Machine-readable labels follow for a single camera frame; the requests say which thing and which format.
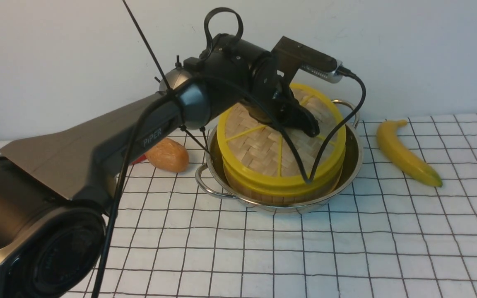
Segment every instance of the robotic arm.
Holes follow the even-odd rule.
[[[210,35],[209,21],[219,12],[236,15],[235,35]],[[207,47],[198,58],[183,63],[178,58],[167,74],[157,63],[163,79],[156,93],[63,132],[20,139],[0,150],[1,297],[59,297],[101,256],[96,297],[128,165],[172,131],[200,129],[240,103],[283,136],[291,128],[314,137],[318,122],[289,87],[296,72],[304,70],[331,83],[341,76],[361,83],[338,60],[289,38],[282,37],[272,51],[243,40],[242,20],[229,8],[211,11],[204,27]],[[360,104],[325,143],[360,109],[363,91]],[[313,173],[307,179],[312,180]],[[102,214],[110,217],[106,230]],[[53,259],[64,269],[53,268]],[[28,267],[36,269],[28,273]]]

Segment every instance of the white wall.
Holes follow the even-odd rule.
[[[205,47],[202,23],[228,6],[243,38],[286,35],[359,74],[367,119],[477,111],[473,0],[129,0],[165,70]],[[213,34],[233,33],[231,14]],[[0,138],[64,130],[154,93],[157,75],[121,0],[0,0]],[[356,83],[297,80],[353,102]]]

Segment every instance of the black cable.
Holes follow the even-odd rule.
[[[137,134],[144,122],[147,119],[148,115],[161,107],[163,104],[170,101],[170,97],[174,96],[171,93],[167,93],[156,101],[151,103],[144,111],[141,113],[140,117],[138,118],[134,128],[132,129],[132,133],[127,143],[126,154],[125,158],[123,159],[123,164],[121,166],[121,172],[119,173],[119,178],[117,180],[117,186],[115,188],[115,193],[113,195],[113,203],[111,206],[110,217],[108,219],[108,226],[106,228],[106,237],[104,239],[104,245],[102,247],[101,253],[101,260],[99,262],[99,267],[97,269],[97,276],[95,279],[95,285],[93,287],[93,293],[91,294],[92,298],[98,298],[100,288],[102,285],[102,279],[104,277],[104,270],[106,269],[106,261],[108,260],[108,253],[110,251],[110,243],[111,238],[113,235],[113,227],[115,225],[115,220],[117,219],[117,212],[119,209],[119,202],[121,202],[121,196],[123,195],[123,187],[125,184],[126,173],[128,171],[128,167],[130,166],[130,156],[132,150],[134,148],[134,144],[136,141]]]
[[[167,78],[165,77],[165,74],[163,73],[163,70],[161,69],[161,66],[159,65],[159,62],[157,61],[156,55],[154,55],[154,52],[152,51],[152,48],[150,47],[150,44],[148,44],[148,41],[146,40],[145,35],[143,34],[137,20],[135,19],[132,11],[130,10],[130,7],[128,7],[128,4],[126,3],[125,0],[123,0],[123,3],[125,4],[125,8],[127,12],[130,15],[130,18],[132,19],[132,22],[134,23],[135,27],[137,28],[137,31],[139,32],[142,40],[144,41],[146,48],[148,49],[148,52],[152,56],[152,59],[154,60],[154,63],[157,66],[157,69],[159,70],[159,73],[161,74],[161,78],[163,81],[165,81],[165,85],[167,86],[167,94],[170,96],[173,95],[173,91],[169,85],[169,82],[167,81]],[[164,103],[168,102],[170,99],[169,96],[162,96],[156,101],[154,101],[152,104],[150,104],[148,107],[144,109],[144,111],[141,113],[140,117],[138,118],[134,128],[132,129],[131,136],[128,140],[127,143],[127,149],[125,153],[125,157],[123,159],[123,164],[121,165],[121,171],[119,172],[119,178],[117,180],[117,185],[115,188],[115,192],[113,195],[113,203],[111,206],[110,210],[110,217],[108,219],[108,226],[106,227],[106,235],[104,238],[104,244],[102,247],[102,253],[101,253],[101,259],[99,262],[99,267],[97,269],[97,276],[95,278],[95,285],[93,287],[93,293],[91,294],[92,298],[98,298],[101,285],[102,285],[102,279],[104,278],[104,272],[106,271],[106,261],[108,260],[108,254],[110,252],[110,243],[111,243],[111,238],[113,236],[113,228],[115,225],[115,221],[117,219],[117,212],[119,209],[119,203],[121,202],[121,196],[123,195],[123,187],[125,184],[125,179],[126,179],[126,173],[128,171],[128,167],[130,165],[130,156],[131,152],[134,148],[134,144],[136,141],[136,136],[142,126],[143,121],[146,119],[148,114],[156,110],[157,108],[161,107]]]
[[[349,121],[352,117],[354,117],[354,115],[356,115],[356,113],[358,113],[358,111],[360,110],[360,108],[362,108],[362,105],[364,104],[364,101],[366,99],[366,86],[364,85],[362,80],[356,74],[352,73],[352,71],[348,70],[347,68],[345,68],[343,66],[338,68],[338,72],[339,72],[339,74],[341,74],[343,76],[350,77],[351,79],[354,79],[355,81],[357,81],[358,84],[360,84],[360,87],[362,88],[362,96],[360,98],[360,101],[358,102],[358,104],[354,108],[354,110],[352,110],[351,113],[349,113],[340,123],[338,123],[335,126],[335,128],[333,128],[333,130],[331,130],[331,132],[328,134],[328,136],[325,138],[325,140],[321,144],[320,151],[318,152],[318,156],[316,156],[316,160],[314,161],[314,165],[312,166],[312,170],[311,170],[311,173],[310,173],[310,180],[311,181],[314,179],[314,175],[316,175],[316,170],[318,169],[318,165],[320,164],[321,155],[323,154],[323,151],[325,151],[325,148],[327,147],[327,144],[334,137],[335,133],[338,130],[340,130],[340,128],[343,127],[347,123],[347,121]]]

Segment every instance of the yellow plastic lid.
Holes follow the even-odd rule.
[[[315,138],[300,130],[286,130],[310,175],[321,144],[343,117],[335,104],[317,90],[293,83],[290,87],[320,126],[320,134]],[[299,196],[320,188],[336,178],[345,156],[346,131],[342,127],[323,152],[314,181],[307,185],[280,132],[258,123],[241,104],[220,116],[217,138],[227,173],[241,185],[274,196]]]

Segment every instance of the woven bamboo lid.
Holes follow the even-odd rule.
[[[286,130],[307,174],[310,174],[321,144],[342,120],[342,116],[335,105],[318,91],[299,84],[292,84],[291,88],[295,98],[311,111],[320,127],[320,134],[315,138],[308,137],[300,130]],[[250,117],[244,106],[236,104],[221,115],[217,137],[226,166],[231,167],[235,175],[242,176],[243,183],[253,183],[252,188],[258,183],[263,183],[267,188],[305,184],[297,161],[280,132],[258,123]],[[339,164],[344,153],[345,128],[342,128],[327,145],[316,177],[322,177]]]

